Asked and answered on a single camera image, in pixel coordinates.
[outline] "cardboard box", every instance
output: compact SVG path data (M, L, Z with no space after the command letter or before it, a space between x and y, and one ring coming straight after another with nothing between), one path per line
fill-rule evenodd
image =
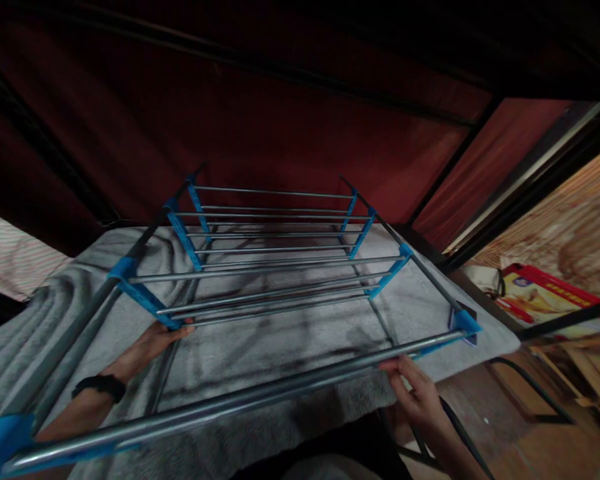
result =
M503 270L506 294L496 302L520 324L530 327L600 303L600 298L580 290L530 265L514 263ZM600 332L600 319L555 332L572 339Z

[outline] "watch strap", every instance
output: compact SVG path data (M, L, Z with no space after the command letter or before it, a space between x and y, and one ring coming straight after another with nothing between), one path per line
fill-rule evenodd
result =
M113 375L96 375L81 380L71 392L71 398L76 398L82 390L93 388L99 392L106 392L113 397L113 402L118 403L125 396L127 388L124 383Z

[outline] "hand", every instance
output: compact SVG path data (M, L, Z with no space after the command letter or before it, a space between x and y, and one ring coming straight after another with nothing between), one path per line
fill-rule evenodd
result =
M185 323L193 323L193 320L186 319ZM100 375L113 375L127 384L170 344L188 336L194 330L195 327L190 325L169 331L162 323L155 321L116 361L102 370Z
M386 361L379 366L387 372L389 384L398 402L404 408L409 423L423 433L448 433L453 426L440 403L438 391L433 381L411 360L402 355L398 359ZM412 386L407 390L402 377Z

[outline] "metal rack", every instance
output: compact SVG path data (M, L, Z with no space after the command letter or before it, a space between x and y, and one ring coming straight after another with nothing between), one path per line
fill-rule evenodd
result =
M445 290L431 272L422 264L411 248L394 232L360 193L344 178L342 180L351 189L350 195L332 195L326 193L306 193L290 191L266 191L254 189L235 189L197 185L196 173L190 175L178 189L174 197L169 199L160 214L152 222L141 238L134 244L114 268L106 282L96 292L92 301L76 318L63 338L49 352L38 366L27 384L12 398L4 408L0 417L0 475L18 475L30 471L38 471L66 463L88 460L104 455L112 455L120 451L138 446L140 443L172 435L180 431L202 425L220 417L235 415L266 405L294 398L316 389L334 385L372 371L380 362L408 354L412 357L425 355L446 344L468 337L480 331L478 324L459 306L456 300ZM180 211L179 198L188 190L195 211ZM302 209L277 207L242 207L203 205L199 198L200 191L229 191L244 194L263 195L294 195L302 197L322 197L347 199L349 206L346 210L334 209ZM366 207L366 215L353 215L357 202ZM183 219L194 217L199 221L200 232L191 232L185 226ZM154 234L158 225L165 218L171 222L184 250L193 264L190 273L173 273L167 275L138 276L137 264L140 252L149 238ZM282 223L252 223L222 221L222 219L284 219ZM347 229L350 221L357 223L360 229ZM396 241L395 255L388 257L356 258L369 230L374 222L379 222ZM220 227L256 227L274 226L276 231L266 229L249 231L219 231ZM294 228L314 227L314 230L294 231L283 230ZM315 230L315 227L326 227ZM355 238L353 243L344 240ZM204 239L202 247L196 248L192 239ZM214 249L213 242L220 239L332 239L333 245L264 247L264 248L232 248ZM256 261L212 262L208 258L214 254L260 254L260 253L296 253L306 251L340 251L340 255L322 257L302 257L284 259L266 259ZM435 288L442 294L453 309L456 329L439 335L424 338L409 343L398 343L389 330L373 299L396 276L402 267L413 261ZM372 263L390 264L386 270L378 273L361 275L357 265ZM241 295L227 295L208 300L192 301L200 280L234 275L252 275L303 271L314 269L332 269L351 267L352 276L317 281L305 285L277 288ZM147 287L147 284L161 281L192 281L184 304L164 305ZM367 300L382 327L391 347L374 353L361 355L352 359L340 361L326 367L306 371L290 377L284 377L261 385L242 389L236 392L220 395L215 398L198 401L168 411L157 412L161 393L165 386L177 344L172 344L162 357L159 369L159 380L153 398L147 407L146 416L134 419L120 425L105 427L78 437L45 444L36 444L32 435L48 416L49 411L66 384L55 382L44 389L47 380L54 372L69 348L78 340L82 330L92 316L109 298L115 287L128 294L152 316L170 329L182 327L184 319L195 317L196 327L206 327L218 323L246 320L263 315L309 309L336 303ZM109 299L106 305L112 304ZM99 321L106 316L101 310ZM68 369L74 369L74 362ZM68 380L73 372L63 372L63 378Z

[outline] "dark red fabric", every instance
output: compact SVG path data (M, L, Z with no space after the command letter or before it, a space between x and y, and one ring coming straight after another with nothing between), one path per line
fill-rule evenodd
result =
M477 118L490 98L484 91L294 15L275 2L154 5L118 1L114 7L470 118ZM13 11L0 11L0 72L123 218L138 223L150 221L202 161L209 166L201 182L218 186L347 193L338 179L342 173L386 220L404 222L467 132L89 27ZM529 102L532 111L544 112L546 105ZM515 137L516 150L527 151L551 124L551 115L540 122L532 115L515 120L509 118L511 111L501 110L489 128ZM467 197L447 197L455 223L429 209L421 216L417 227L438 245L453 236L457 225L464 225L487 191L497 187L505 169L497 167L497 175L467 180L470 171L482 171L491 162L513 168L522 158L507 154L507 160L500 160L496 134L481 144L482 154L471 167L461 168L462 178L471 185ZM479 195L473 191L476 178ZM202 198L204 203L226 205L346 206L346 201L304 197L203 193ZM434 201L442 208L439 195ZM427 216L429 223L420 223Z
M425 103L489 95L406 62ZM0 20L0 71L122 216L147 222L202 161L214 185L335 191L404 221L466 130L75 25ZM219 199L233 201L232 198ZM239 204L248 199L235 199ZM308 205L285 198L286 205Z
M502 102L414 228L444 250L570 104L527 99Z
M103 232L73 192L2 116L0 217L72 257Z

